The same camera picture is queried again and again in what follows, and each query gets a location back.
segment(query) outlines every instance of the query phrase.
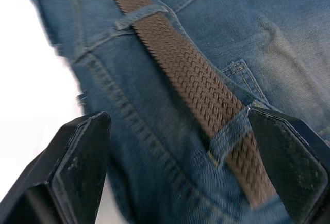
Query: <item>woven belt strap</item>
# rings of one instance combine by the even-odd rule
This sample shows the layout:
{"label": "woven belt strap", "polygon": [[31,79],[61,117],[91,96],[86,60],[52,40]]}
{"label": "woven belt strap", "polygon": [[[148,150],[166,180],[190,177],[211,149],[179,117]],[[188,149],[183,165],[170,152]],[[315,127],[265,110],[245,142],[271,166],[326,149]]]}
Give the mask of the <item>woven belt strap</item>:
{"label": "woven belt strap", "polygon": [[[152,4],[151,0],[115,1],[124,14]],[[174,29],[165,14],[158,12],[142,18],[133,28],[210,138],[244,108],[203,55]],[[251,208],[260,206],[275,194],[252,133],[234,147],[226,163]]]}

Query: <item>jeans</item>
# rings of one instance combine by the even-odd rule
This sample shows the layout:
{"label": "jeans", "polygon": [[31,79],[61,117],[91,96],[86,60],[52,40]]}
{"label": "jeans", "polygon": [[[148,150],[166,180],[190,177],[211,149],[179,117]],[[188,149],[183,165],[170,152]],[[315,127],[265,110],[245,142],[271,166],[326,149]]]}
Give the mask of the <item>jeans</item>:
{"label": "jeans", "polygon": [[129,223],[292,223],[278,196],[250,209],[223,163],[251,129],[246,110],[209,141],[130,25],[164,12],[244,105],[330,143],[330,0],[153,0],[128,15],[114,0],[32,1],[85,112],[112,117],[109,175]]}

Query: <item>white background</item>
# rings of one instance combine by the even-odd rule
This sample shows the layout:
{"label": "white background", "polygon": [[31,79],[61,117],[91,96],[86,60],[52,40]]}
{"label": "white background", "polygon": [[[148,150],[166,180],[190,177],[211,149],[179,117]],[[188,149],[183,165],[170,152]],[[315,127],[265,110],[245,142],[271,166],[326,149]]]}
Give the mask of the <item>white background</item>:
{"label": "white background", "polygon": [[[30,0],[0,0],[0,201],[66,122],[78,82],[55,55]],[[106,182],[96,223],[123,223]]]}

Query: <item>blue denim jeans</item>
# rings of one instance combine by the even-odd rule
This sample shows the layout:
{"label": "blue denim jeans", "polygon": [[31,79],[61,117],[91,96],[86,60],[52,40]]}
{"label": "blue denim jeans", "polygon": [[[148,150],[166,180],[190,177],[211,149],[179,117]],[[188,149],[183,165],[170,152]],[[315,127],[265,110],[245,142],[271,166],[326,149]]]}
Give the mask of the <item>blue denim jeans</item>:
{"label": "blue denim jeans", "polygon": [[206,138],[130,25],[164,12],[246,105],[303,119],[330,141],[330,0],[32,0],[80,81],[86,113],[112,116],[110,181],[129,223],[292,223],[278,196],[252,210],[223,158],[246,110]]}

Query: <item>denim fabric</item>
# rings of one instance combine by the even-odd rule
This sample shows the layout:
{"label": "denim fabric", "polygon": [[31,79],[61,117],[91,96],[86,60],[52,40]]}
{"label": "denim fabric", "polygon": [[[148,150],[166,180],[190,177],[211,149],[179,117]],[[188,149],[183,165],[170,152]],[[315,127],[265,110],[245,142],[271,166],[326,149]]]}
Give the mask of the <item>denim fabric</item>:
{"label": "denim fabric", "polygon": [[112,117],[110,181],[129,223],[291,223],[278,196],[251,210],[221,162],[250,129],[245,112],[206,146],[129,25],[164,12],[246,106],[301,118],[329,142],[330,0],[153,0],[128,16],[114,0],[33,1],[86,112]]}

